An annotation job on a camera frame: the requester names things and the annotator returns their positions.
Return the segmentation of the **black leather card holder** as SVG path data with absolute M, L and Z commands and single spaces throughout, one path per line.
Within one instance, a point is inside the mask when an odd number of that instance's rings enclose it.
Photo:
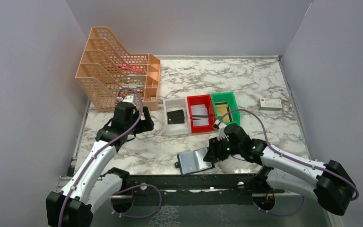
M 215 168 L 213 163 L 204 161 L 206 154 L 207 148 L 180 153 L 174 166 L 180 170 L 182 176 Z

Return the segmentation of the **white plastic bin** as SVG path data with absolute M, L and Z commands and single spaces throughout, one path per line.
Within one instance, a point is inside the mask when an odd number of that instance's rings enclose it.
M 191 133 L 187 97 L 164 99 L 163 107 L 165 128 L 168 136 Z

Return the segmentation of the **red plastic bin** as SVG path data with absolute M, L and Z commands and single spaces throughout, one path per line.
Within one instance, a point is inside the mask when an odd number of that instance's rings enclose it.
M 215 112 L 210 95 L 188 96 L 188 111 L 192 133 L 213 131 Z

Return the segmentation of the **green plastic bin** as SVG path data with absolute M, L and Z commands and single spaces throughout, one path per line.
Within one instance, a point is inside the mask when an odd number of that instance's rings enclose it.
M 210 96 L 212 99 L 213 108 L 217 120 L 227 112 L 239 108 L 233 92 L 212 93 L 210 94 Z M 221 122 L 226 125 L 229 125 L 231 123 L 236 123 L 237 125 L 240 125 L 240 112 L 236 111 L 229 113 L 221 120 Z

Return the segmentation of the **white card box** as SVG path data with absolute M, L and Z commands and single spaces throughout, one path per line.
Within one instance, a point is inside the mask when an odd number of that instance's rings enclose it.
M 278 111 L 282 110 L 282 102 L 280 99 L 260 98 L 258 100 L 260 110 Z

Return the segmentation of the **peach plastic desk organizer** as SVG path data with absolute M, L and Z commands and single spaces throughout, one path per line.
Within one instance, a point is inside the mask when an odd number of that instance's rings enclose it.
M 124 74 L 117 63 L 146 65 L 146 74 Z M 161 61 L 150 53 L 130 53 L 112 30 L 105 26 L 91 28 L 75 78 L 99 111 L 112 111 L 117 95 L 125 97 L 130 87 L 140 94 L 149 110 L 159 109 Z

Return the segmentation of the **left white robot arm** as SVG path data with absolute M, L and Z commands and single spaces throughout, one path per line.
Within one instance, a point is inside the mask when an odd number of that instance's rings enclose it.
M 48 225 L 51 227 L 88 227 L 93 219 L 93 207 L 104 199 L 104 192 L 89 201 L 90 194 L 105 166 L 128 141 L 129 135 L 152 131 L 154 122 L 148 107 L 137 110 L 133 102 L 119 102 L 113 118 L 96 135 L 92 149 L 80 169 L 60 192 L 50 192 L 46 198 Z

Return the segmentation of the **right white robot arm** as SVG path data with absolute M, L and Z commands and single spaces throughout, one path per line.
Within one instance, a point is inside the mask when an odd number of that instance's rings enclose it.
M 264 140 L 250 138 L 235 123 L 218 127 L 203 160 L 216 163 L 232 155 L 262 166 L 254 179 L 259 192 L 270 188 L 290 191 L 315 199 L 323 209 L 339 216 L 356 195 L 355 183 L 339 162 L 323 163 L 289 154 Z

